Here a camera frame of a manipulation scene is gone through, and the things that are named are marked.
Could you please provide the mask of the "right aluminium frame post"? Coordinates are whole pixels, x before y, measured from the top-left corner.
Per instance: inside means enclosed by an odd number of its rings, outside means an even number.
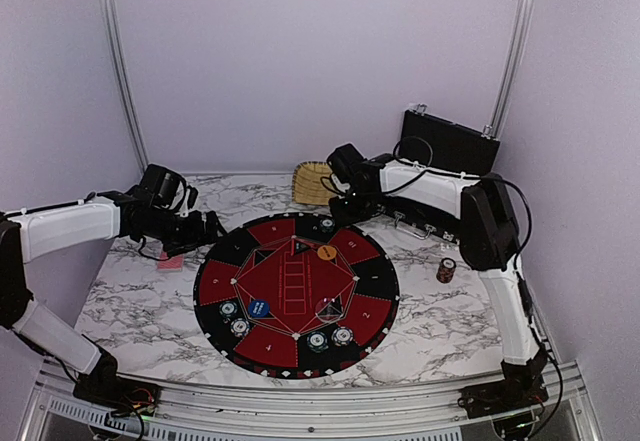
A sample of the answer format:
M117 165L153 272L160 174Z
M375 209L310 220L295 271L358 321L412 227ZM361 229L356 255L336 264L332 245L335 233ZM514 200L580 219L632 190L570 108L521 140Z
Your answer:
M533 9L534 0L517 0L511 40L497 99L491 121L485 127L485 134L492 139L500 138L506 124L511 93L526 49Z

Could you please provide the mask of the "black poker chip case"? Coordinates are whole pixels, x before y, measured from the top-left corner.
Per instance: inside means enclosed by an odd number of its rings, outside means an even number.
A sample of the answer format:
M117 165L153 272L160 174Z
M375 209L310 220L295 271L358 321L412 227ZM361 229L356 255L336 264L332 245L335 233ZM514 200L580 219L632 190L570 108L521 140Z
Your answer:
M400 140L379 172L374 202L385 214L460 243L461 191L489 174L500 142L448 120L404 113Z

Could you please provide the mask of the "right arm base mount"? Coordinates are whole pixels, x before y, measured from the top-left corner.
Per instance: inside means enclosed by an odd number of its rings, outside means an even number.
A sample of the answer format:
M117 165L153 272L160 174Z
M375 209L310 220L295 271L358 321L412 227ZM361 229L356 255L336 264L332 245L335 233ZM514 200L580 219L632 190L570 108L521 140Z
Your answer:
M529 391L509 391L505 381L468 386L460 391L457 404L469 419L491 416L494 433L501 440L525 440L545 412L549 399L543 385Z

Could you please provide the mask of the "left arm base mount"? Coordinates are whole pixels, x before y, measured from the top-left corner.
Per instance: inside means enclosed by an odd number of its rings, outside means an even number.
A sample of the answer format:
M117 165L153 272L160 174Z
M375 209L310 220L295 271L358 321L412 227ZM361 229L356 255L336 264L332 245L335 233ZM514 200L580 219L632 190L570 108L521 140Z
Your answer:
M160 387L154 383L121 378L111 383L82 378L73 388L75 398L109 408L111 419L130 418L139 437L147 432L144 415L155 412L159 394Z

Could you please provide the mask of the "green blue chip stack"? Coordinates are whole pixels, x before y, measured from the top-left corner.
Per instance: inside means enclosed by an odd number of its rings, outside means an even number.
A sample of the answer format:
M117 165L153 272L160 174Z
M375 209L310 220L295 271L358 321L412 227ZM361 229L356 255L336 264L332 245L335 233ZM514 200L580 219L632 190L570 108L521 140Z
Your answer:
M219 305L218 311L221 319L228 323L237 316L238 306L235 301L228 300Z
M321 331L312 332L307 337L307 347L313 353L321 353L329 347L328 338Z
M333 232L335 229L335 222L332 218L324 218L320 221L319 227L323 233Z

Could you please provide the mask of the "round red black poker mat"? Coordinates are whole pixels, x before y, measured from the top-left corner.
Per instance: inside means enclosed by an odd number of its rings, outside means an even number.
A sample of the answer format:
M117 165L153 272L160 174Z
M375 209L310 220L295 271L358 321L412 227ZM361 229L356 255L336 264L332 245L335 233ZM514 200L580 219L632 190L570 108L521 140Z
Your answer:
M369 356L389 334L400 304L395 268L384 249L357 227L323 233L319 223L329 216L282 213L264 216L224 235L207 253L193 290L196 320L209 343L227 360L252 373L286 380L329 376ZM312 249L291 255L291 241ZM331 245L334 260L318 257L317 249ZM316 303L341 297L343 317L323 323ZM254 319L249 303L264 299L270 315ZM237 318L251 324L243 338L230 331L219 305L235 301ZM353 331L347 346L331 339L337 327ZM307 337L323 332L327 350L313 353Z

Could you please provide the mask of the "blue small blind button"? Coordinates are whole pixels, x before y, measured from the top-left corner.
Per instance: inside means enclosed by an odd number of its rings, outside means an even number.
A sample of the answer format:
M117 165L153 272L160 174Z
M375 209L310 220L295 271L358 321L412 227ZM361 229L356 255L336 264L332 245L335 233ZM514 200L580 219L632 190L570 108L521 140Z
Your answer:
M248 315L254 319L266 318L270 315L270 305L264 299L253 299L249 303Z

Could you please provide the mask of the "orange big blind button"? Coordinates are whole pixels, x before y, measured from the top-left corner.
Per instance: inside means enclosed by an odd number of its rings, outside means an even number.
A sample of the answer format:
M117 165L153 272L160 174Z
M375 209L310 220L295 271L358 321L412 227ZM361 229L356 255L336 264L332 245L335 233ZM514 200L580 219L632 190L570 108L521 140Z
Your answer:
M322 245L317 249L317 255L322 260L331 261L337 256L337 249L331 245Z

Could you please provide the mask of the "red black chip stack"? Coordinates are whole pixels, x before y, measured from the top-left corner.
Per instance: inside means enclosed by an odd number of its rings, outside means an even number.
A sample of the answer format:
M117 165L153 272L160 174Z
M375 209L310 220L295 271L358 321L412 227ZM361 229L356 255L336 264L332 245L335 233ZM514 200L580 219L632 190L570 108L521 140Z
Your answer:
M453 280L457 264L452 258L442 258L436 273L436 280L442 284L448 284Z

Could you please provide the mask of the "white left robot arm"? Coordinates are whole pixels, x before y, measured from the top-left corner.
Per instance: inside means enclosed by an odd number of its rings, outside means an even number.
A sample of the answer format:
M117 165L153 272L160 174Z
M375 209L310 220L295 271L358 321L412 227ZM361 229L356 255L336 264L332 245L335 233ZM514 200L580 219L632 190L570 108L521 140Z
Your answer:
M125 399L116 360L36 299L28 264L76 247L128 238L160 242L169 258L214 244L225 230L213 211L199 211L198 190L184 176L156 164L126 191L92 192L74 201L1 215L1 326L87 378L106 406Z

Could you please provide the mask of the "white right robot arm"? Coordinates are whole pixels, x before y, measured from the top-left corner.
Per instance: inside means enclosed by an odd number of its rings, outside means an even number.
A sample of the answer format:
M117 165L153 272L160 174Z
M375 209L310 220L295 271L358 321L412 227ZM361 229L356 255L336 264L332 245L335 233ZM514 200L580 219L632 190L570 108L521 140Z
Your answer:
M533 394L547 354L533 327L522 273L526 243L508 194L513 183L495 173L451 172L394 153L367 159L351 144L336 148L327 164L335 191L329 206L339 224L368 220L396 199L456 220L460 255L478 273L502 337L505 380L497 384L495 399L506 409L519 407Z

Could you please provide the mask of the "red playing card deck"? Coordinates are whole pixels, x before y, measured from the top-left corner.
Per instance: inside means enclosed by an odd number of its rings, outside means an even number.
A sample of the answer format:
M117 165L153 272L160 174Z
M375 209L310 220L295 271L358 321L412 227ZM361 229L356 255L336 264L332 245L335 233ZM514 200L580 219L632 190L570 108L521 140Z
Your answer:
M156 263L156 269L160 272L179 272L183 269L183 266L183 255L164 257Z

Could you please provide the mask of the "aluminium frame post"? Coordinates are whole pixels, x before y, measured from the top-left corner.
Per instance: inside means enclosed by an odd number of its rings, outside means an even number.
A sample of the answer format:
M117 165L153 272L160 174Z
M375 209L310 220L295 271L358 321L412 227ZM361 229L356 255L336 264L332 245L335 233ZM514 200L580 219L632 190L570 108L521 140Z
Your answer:
M500 138L506 124L511 93L526 49L533 9L534 0L517 0L511 40L497 99L491 121L485 127L485 134L492 139Z
M149 158L128 79L118 23L116 0L100 0L100 4L103 12L106 38L111 53L111 62L115 73L116 87L123 107L127 130L131 138L137 164L140 171L143 171L149 163Z

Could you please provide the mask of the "black triangular all-in marker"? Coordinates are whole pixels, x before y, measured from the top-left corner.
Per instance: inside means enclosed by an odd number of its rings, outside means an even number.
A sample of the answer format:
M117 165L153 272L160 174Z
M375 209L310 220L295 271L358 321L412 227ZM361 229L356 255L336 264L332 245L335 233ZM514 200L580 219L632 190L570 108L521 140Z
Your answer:
M308 250L311 250L312 247L302 241L299 241L298 239L293 239L291 241L291 255L292 256L296 256L296 255L300 255Z

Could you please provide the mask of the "clear round dealer button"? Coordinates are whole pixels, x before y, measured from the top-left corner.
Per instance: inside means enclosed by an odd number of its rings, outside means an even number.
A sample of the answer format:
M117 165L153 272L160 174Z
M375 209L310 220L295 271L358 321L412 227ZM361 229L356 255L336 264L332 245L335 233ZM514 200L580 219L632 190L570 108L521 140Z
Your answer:
M320 299L315 306L315 315L323 323L332 323L341 319L344 308L341 297L326 297Z

